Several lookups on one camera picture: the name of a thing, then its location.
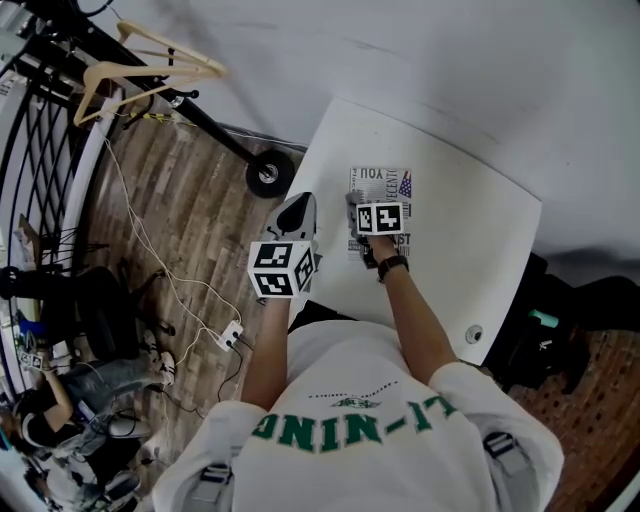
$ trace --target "black stand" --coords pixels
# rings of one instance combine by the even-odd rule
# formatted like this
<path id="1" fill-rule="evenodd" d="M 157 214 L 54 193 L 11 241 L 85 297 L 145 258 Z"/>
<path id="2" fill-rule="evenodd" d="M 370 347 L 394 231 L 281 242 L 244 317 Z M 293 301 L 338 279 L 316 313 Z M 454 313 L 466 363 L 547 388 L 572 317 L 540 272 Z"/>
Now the black stand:
<path id="1" fill-rule="evenodd" d="M 51 29 L 73 40 L 74 44 L 98 61 L 110 61 L 127 66 L 144 66 L 144 61 L 100 30 L 91 21 L 73 10 L 67 0 L 27 0 L 26 8 L 40 19 L 47 22 Z M 162 85 L 161 77 L 127 77 L 127 80 L 144 91 Z M 246 179 L 249 189 L 259 197 L 277 197 L 284 194 L 294 176 L 291 159 L 283 152 L 274 149 L 254 155 L 218 123 L 205 114 L 184 93 L 167 89 L 158 93 L 169 102 L 173 109 L 186 119 L 203 129 L 215 140 L 227 147 L 238 157 L 247 162 Z"/>

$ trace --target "clothes hanger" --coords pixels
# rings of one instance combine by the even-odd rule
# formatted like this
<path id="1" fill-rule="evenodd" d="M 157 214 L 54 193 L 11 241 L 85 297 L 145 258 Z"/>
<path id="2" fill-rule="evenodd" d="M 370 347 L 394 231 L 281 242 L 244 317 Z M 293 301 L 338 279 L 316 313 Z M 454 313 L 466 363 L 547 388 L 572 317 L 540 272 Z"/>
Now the clothes hanger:
<path id="1" fill-rule="evenodd" d="M 154 57 L 164 57 L 171 61 L 178 61 L 189 64 L 189 66 L 127 66 L 124 64 L 116 64 L 114 62 L 98 62 L 93 66 L 88 67 L 83 75 L 84 79 L 84 96 L 78 106 L 75 116 L 73 117 L 73 124 L 80 126 L 85 121 L 101 116 L 107 112 L 118 109 L 119 107 L 137 101 L 140 98 L 151 96 L 152 94 L 166 91 L 174 87 L 180 87 L 202 78 L 218 78 L 227 74 L 227 68 L 225 68 L 219 62 L 202 55 L 195 50 L 177 44 L 165 37 L 159 36 L 149 32 L 143 27 L 136 25 L 130 21 L 120 21 L 117 24 L 118 32 L 120 32 L 120 44 L 124 45 L 127 39 L 131 35 L 138 35 L 143 39 L 147 39 L 154 43 L 160 44 L 166 48 L 173 50 L 173 53 L 162 53 L 150 50 L 132 50 L 136 53 L 142 53 L 145 55 L 151 55 Z M 91 98 L 96 92 L 98 85 L 105 79 L 117 79 L 125 78 L 128 76 L 153 76 L 153 77 L 184 77 L 182 80 L 178 80 L 172 84 L 164 84 L 155 89 L 143 91 L 130 98 L 126 98 L 118 103 L 115 103 L 109 108 L 102 109 L 98 112 L 94 112 L 88 116 L 85 116 L 85 112 L 89 107 Z"/>

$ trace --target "newspaper-printed box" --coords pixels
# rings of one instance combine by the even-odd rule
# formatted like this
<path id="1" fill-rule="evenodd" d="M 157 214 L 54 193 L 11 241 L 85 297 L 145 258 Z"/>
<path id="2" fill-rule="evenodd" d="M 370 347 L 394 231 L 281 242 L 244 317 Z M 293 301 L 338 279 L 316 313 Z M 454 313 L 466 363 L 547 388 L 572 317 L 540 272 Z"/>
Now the newspaper-printed box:
<path id="1" fill-rule="evenodd" d="M 395 235 L 398 251 L 409 257 L 411 249 L 411 170 L 382 167 L 352 167 L 349 171 L 349 191 L 359 191 L 363 203 L 402 203 L 404 233 Z M 349 260 L 360 261 L 360 245 L 349 236 Z"/>

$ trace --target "white table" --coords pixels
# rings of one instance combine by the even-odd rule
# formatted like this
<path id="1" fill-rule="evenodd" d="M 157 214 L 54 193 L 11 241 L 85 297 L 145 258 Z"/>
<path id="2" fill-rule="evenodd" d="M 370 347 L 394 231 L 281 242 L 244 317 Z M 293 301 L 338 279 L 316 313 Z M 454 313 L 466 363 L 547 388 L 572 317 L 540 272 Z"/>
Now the white table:
<path id="1" fill-rule="evenodd" d="M 541 203 L 493 169 L 407 124 L 334 99 L 288 197 L 318 202 L 323 255 L 311 299 L 344 315 L 393 326 L 375 270 L 348 261 L 344 195 L 351 167 L 412 170 L 411 275 L 461 359 L 481 364 L 520 283 Z M 474 344 L 465 334 L 479 325 Z"/>

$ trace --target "white wall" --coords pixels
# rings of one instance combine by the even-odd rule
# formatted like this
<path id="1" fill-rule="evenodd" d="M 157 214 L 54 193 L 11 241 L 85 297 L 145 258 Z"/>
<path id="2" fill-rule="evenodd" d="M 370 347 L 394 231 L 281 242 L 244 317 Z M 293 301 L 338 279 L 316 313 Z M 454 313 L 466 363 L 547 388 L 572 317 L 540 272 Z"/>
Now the white wall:
<path id="1" fill-rule="evenodd" d="M 337 95 L 444 139 L 542 199 L 542 254 L 640 260 L 636 0 L 113 5 L 230 68 L 197 86 L 197 103 L 220 121 L 307 143 Z M 97 17 L 112 33 L 115 21 Z"/>

